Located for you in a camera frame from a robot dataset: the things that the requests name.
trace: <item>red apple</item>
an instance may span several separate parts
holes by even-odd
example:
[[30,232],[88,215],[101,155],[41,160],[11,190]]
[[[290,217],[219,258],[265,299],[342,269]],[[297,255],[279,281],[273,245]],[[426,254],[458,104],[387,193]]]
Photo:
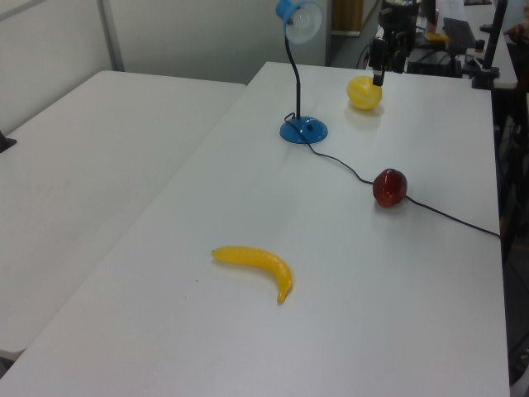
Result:
[[373,182],[373,196],[382,207],[400,203],[406,197],[406,192],[406,177],[393,168],[382,171]]

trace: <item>toy banana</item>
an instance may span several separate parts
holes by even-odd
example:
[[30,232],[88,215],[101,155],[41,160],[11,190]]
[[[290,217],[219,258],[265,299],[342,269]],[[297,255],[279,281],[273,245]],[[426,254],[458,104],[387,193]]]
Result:
[[254,266],[274,275],[279,287],[279,304],[284,302],[292,289],[292,272],[287,264],[272,252],[250,246],[221,246],[212,251],[212,256],[220,262]]

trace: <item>lemon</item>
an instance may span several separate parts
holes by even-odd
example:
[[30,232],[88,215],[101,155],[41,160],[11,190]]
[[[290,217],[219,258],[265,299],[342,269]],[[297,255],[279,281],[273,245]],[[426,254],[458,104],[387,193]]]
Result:
[[347,96],[358,109],[371,110],[382,100],[382,88],[373,85],[373,78],[357,76],[347,84]]

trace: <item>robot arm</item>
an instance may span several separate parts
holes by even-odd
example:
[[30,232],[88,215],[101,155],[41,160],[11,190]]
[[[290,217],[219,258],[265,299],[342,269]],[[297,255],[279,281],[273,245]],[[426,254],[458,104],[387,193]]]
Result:
[[386,71],[402,73],[406,58],[415,44],[415,25],[419,3],[415,0],[382,1],[379,24],[382,37],[374,37],[370,44],[369,66],[373,69],[373,84],[382,86]]

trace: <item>desk lamp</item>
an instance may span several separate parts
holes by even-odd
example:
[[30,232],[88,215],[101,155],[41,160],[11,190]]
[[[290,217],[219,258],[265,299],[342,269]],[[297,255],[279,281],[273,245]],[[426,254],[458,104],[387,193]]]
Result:
[[300,116],[301,82],[289,42],[303,44],[310,41],[322,26],[322,10],[314,2],[294,3],[291,0],[279,0],[275,12],[283,20],[284,44],[297,82],[295,117],[281,126],[279,134],[284,140],[292,143],[319,142],[327,136],[327,127],[314,117]]

